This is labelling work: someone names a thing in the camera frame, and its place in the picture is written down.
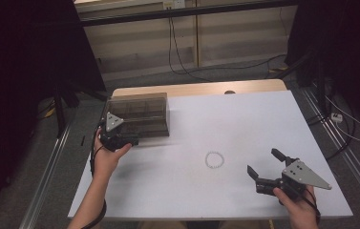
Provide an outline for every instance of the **forearm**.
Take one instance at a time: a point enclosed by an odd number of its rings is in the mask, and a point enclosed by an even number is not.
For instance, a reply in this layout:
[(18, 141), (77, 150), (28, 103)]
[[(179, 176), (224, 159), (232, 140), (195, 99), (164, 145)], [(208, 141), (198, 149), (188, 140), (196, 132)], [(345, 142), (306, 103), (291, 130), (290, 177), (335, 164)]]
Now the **forearm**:
[(82, 228), (99, 216), (105, 199), (108, 179), (94, 178), (69, 228)]

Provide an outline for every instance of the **white cable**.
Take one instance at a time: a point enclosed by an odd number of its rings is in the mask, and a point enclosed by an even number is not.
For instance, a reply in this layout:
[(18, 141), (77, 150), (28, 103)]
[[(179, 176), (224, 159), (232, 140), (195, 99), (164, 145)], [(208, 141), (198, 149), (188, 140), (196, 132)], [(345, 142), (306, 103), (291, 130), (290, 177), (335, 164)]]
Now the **white cable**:
[[(344, 115), (347, 115), (348, 117), (352, 118), (352, 120), (356, 121), (357, 123), (360, 124), (360, 121), (358, 121), (357, 119), (355, 119), (353, 116), (347, 114), (346, 112), (344, 112), (343, 110), (341, 110), (337, 105), (335, 105), (333, 102), (331, 102), (331, 100), (326, 96), (326, 99), (328, 100), (328, 102), (330, 102), (338, 111), (342, 112)], [(349, 137), (351, 137), (354, 140), (360, 141), (360, 138), (357, 138), (355, 136), (349, 135), (346, 132), (344, 132), (339, 126), (338, 123), (335, 122), (336, 127), (338, 128), (338, 130), (340, 130), (344, 135), (347, 135)]]

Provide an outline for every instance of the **table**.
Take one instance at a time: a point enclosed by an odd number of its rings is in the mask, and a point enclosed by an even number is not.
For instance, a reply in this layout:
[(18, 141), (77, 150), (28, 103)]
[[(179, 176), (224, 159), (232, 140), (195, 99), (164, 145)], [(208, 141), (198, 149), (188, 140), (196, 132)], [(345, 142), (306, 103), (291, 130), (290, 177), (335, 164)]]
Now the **table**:
[[(223, 95), (226, 91), (235, 94)], [(299, 157), (333, 186), (330, 191), (315, 190), (323, 218), (352, 216), (281, 80), (119, 89), (113, 96), (160, 92), (168, 92), (170, 136), (144, 138), (121, 159), (108, 187), (105, 219), (286, 218), (287, 211), (276, 198), (255, 192), (255, 183), (246, 172), (248, 164), (261, 177), (280, 177), (285, 165), (272, 156), (271, 148)], [(217, 169), (205, 165), (213, 151), (224, 159)], [(69, 217), (90, 181), (87, 165)]]

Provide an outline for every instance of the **hand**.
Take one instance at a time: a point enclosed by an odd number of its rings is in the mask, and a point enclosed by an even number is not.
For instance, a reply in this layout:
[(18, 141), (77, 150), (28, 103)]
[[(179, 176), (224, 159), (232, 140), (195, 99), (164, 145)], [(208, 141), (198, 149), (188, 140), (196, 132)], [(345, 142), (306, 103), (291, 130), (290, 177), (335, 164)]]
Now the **hand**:
[(109, 180), (112, 172), (117, 167), (119, 159), (123, 157), (132, 147), (132, 144), (128, 143), (124, 145), (121, 149), (118, 149), (114, 152), (103, 147), (102, 142), (99, 139), (101, 129), (96, 131), (94, 150), (98, 151), (95, 157), (95, 171), (94, 179), (102, 179), (105, 181)]
[[(281, 189), (274, 188), (275, 196), (285, 206), (289, 212), (290, 226), (292, 229), (317, 229), (316, 212), (302, 199), (292, 201)], [(304, 197), (314, 203), (314, 190), (312, 186), (307, 186)]]

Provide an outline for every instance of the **person's left hand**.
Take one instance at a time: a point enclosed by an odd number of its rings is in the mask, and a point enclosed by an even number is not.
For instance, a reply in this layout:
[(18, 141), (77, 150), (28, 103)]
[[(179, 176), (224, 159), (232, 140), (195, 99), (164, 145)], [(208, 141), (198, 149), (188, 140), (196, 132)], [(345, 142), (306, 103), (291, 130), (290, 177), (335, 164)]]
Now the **person's left hand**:
[(95, 179), (109, 180), (112, 172), (117, 167), (119, 159), (123, 157), (132, 147), (132, 144), (128, 143), (123, 146), (121, 149), (118, 149), (114, 152), (103, 147), (102, 142), (99, 139), (101, 129), (96, 131), (94, 151), (96, 152), (100, 147), (102, 147), (95, 156)]

